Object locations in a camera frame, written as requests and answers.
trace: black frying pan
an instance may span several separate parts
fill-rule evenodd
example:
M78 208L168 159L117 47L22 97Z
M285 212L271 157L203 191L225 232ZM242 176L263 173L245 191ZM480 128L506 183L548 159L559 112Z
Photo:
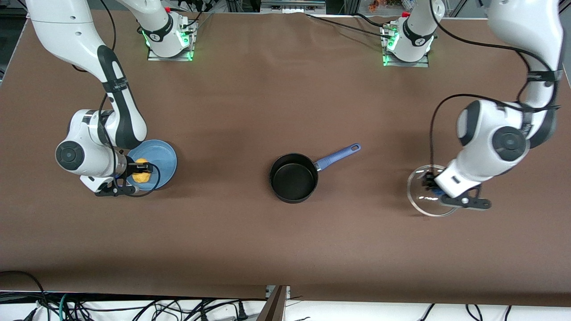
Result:
M361 145L353 144L315 163L305 155L283 155L270 170L270 185L282 201L291 204L303 202L315 190L319 171L359 150Z

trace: white surface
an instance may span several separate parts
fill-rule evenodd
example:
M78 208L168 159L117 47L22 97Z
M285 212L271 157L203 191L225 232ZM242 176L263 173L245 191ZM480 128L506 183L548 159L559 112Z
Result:
M86 303L86 307L94 308L124 308L141 307L150 301L128 302L95 302ZM183 309L192 309L198 300L181 301ZM264 302L244 302L246 314L255 320L256 314L262 310ZM285 308L285 321L297 321L309 316L308 321L418 321L424 315L428 304L422 303L363 303L363 302L321 302L321 301L288 301ZM33 303L27 304L0 304L0 319L12 321L23 319L35 307ZM485 321L503 321L506 306L479 306ZM151 319L154 312L151 308L145 312L140 321ZM131 321L138 310L119 312L92 312L96 321ZM208 313L209 321L230 321L235 316L232 306L224 306ZM42 308L36 312L34 321L46 320L46 310ZM52 320L59 320L52 313ZM161 314L157 321L174 321L175 317ZM437 304L432 309L427 321L473 321L463 304ZM509 321L569 321L571 308L562 307L521 307L514 306L509 314Z

